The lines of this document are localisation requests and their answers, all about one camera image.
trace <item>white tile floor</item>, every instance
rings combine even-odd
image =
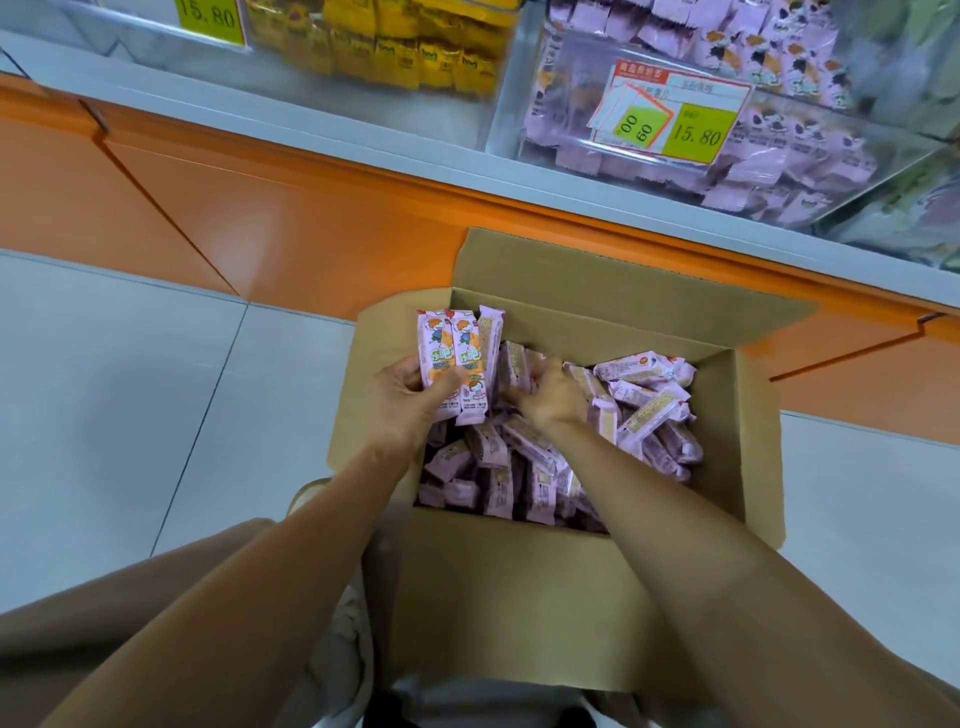
[[[351,335],[0,252],[0,611],[155,543],[282,516],[327,474]],[[960,685],[960,449],[782,425],[783,554],[901,656]]]

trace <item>price tag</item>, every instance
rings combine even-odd
[[[236,0],[174,0],[185,31],[246,45]]]
[[[590,138],[645,155],[713,164],[752,90],[737,81],[619,59],[588,122]]]

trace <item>open cardboard box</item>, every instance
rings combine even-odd
[[[782,544],[776,395],[735,347],[799,321],[810,303],[482,230],[469,233],[453,283],[360,314],[330,442],[334,471],[361,447],[369,377],[417,350],[417,309],[484,303],[506,310],[505,340],[566,361],[654,350],[697,366],[691,430],[705,462],[689,487],[771,546]],[[414,502],[421,460],[394,499]],[[705,696],[607,536],[413,508],[400,556],[390,635],[400,674]]]

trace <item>yellow price label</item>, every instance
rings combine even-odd
[[[185,31],[246,45],[236,0],[174,0]]]
[[[615,136],[646,148],[670,123],[672,114],[657,107],[629,107],[613,130]]]
[[[713,164],[736,121],[736,111],[684,104],[663,145],[663,155]]]

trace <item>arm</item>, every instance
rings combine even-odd
[[[960,726],[960,712],[772,548],[593,432],[559,362],[536,395],[510,397],[580,478],[737,725]]]
[[[374,379],[367,444],[322,493],[118,649],[42,724],[264,726],[293,688],[456,368],[426,392],[411,357]]]

